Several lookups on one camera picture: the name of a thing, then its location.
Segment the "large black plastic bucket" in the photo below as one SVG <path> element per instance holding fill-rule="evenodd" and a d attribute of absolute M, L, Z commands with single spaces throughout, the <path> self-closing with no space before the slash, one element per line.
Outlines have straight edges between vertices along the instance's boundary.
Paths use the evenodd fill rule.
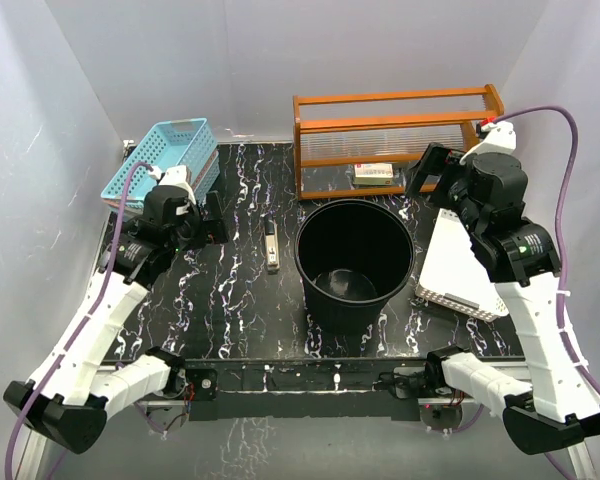
<path fill-rule="evenodd" d="M 396 214 L 371 201 L 341 199 L 306 217 L 294 260 L 311 320 L 331 334 L 353 335 L 405 287 L 414 246 Z"/>

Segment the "pink perforated plastic basket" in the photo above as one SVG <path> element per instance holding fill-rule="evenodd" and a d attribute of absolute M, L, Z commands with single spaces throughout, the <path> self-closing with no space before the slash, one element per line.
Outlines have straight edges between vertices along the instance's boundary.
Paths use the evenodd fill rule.
<path fill-rule="evenodd" d="M 219 174 L 219 150 L 217 148 L 212 150 L 211 155 L 196 174 L 196 177 L 193 177 L 192 171 L 189 170 L 189 185 L 191 186 L 196 202 L 199 205 L 205 203 L 206 195 L 211 190 L 211 187 Z M 119 208 L 119 201 L 126 178 L 127 173 L 121 173 L 120 177 L 113 178 L 110 184 L 101 192 L 101 200 L 113 211 L 116 211 Z M 142 212 L 146 193 L 156 185 L 157 182 L 149 176 L 147 170 L 145 168 L 139 168 L 134 173 L 130 184 L 127 201 L 125 203 L 125 214 L 140 214 Z"/>

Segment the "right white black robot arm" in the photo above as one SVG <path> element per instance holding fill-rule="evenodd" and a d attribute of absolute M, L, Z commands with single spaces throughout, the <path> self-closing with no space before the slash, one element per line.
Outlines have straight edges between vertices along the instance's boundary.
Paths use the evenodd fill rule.
<path fill-rule="evenodd" d="M 548 231 L 523 215 L 528 178 L 520 162 L 507 153 L 464 156 L 432 143 L 416 164 L 408 195 L 418 194 L 430 175 L 439 181 L 429 199 L 455 213 L 467 232 L 508 309 L 531 380 L 519 381 L 452 346 L 428 354 L 427 388 L 440 397 L 469 394 L 503 421 L 528 455 L 600 435 L 600 393 L 563 343 L 571 334 L 558 289 L 558 251 Z"/>

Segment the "white perforated plastic basket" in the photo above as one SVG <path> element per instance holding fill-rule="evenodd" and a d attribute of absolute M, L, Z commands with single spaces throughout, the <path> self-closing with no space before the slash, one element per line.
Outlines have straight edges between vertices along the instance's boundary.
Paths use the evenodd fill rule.
<path fill-rule="evenodd" d="M 438 212 L 415 293 L 485 322 L 509 315 L 485 268 L 475 258 L 464 226 L 447 209 Z"/>

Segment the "black silver stapler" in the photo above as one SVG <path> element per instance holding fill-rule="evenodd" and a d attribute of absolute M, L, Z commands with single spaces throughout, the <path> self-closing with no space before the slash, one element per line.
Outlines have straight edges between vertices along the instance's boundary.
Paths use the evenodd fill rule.
<path fill-rule="evenodd" d="M 270 274 L 275 274 L 280 268 L 277 225 L 271 214 L 263 217 L 266 268 Z"/>

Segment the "blue perforated plastic basket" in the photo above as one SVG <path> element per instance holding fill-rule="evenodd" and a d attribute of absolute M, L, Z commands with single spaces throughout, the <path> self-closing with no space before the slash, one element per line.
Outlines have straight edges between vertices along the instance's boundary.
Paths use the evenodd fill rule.
<path fill-rule="evenodd" d="M 128 177 L 130 169 L 138 162 L 157 166 L 163 171 L 185 165 L 196 177 L 215 148 L 218 149 L 218 143 L 205 118 L 159 122 L 149 130 L 113 178 L 120 177 L 121 173 L 127 173 Z"/>

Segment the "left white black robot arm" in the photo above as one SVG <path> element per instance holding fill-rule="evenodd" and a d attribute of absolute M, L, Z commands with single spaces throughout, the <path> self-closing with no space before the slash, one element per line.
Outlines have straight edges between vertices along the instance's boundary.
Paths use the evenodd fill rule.
<path fill-rule="evenodd" d="M 29 379 L 7 386 L 6 404 L 31 430 L 82 454 L 101 436 L 108 420 L 145 396 L 182 396 L 185 362 L 161 347 L 150 348 L 105 377 L 97 372 L 129 315 L 179 252 L 227 240 L 216 191 L 196 205 L 181 187 L 154 187 L 141 214 L 117 222 L 111 246 L 74 319 Z"/>

